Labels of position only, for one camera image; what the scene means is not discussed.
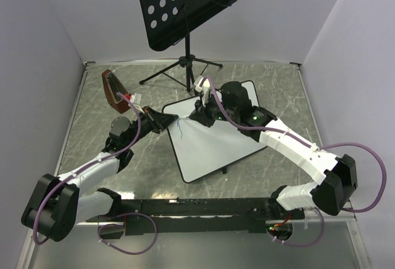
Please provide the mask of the white rectangular whiteboard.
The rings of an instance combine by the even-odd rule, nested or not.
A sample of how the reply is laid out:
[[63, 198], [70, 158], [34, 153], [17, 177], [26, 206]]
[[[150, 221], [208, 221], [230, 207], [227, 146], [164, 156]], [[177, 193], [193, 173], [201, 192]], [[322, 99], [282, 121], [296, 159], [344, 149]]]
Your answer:
[[265, 148], [228, 122], [216, 121], [207, 128], [188, 118], [182, 119], [192, 113], [198, 99], [190, 97], [162, 108], [163, 113], [179, 116], [167, 131], [185, 183], [196, 181]]

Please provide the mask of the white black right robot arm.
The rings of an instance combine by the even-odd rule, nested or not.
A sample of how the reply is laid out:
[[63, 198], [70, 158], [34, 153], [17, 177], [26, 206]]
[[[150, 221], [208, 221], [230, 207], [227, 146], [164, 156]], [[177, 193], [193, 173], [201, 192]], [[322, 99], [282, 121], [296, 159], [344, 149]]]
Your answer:
[[336, 216], [357, 188], [355, 160], [320, 149], [295, 133], [275, 114], [252, 104], [247, 89], [238, 81], [212, 87], [207, 77], [194, 82], [199, 100], [189, 119], [210, 128], [216, 121], [228, 121], [255, 142], [277, 151], [304, 170], [312, 182], [280, 186], [271, 196], [270, 213], [284, 218], [291, 210], [318, 208]]

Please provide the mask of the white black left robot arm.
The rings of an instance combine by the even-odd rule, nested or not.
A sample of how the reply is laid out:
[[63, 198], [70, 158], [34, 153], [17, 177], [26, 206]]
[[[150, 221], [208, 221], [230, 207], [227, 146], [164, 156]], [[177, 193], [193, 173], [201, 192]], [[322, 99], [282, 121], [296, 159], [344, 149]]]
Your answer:
[[23, 211], [22, 225], [59, 242], [77, 223], [94, 217], [118, 219], [122, 213], [120, 194], [107, 188], [99, 188], [91, 195], [86, 192], [130, 163], [132, 145], [149, 133], [160, 134], [178, 118], [149, 106], [140, 109], [134, 121], [123, 116], [115, 118], [105, 146], [95, 158], [62, 175], [45, 174], [38, 180]]

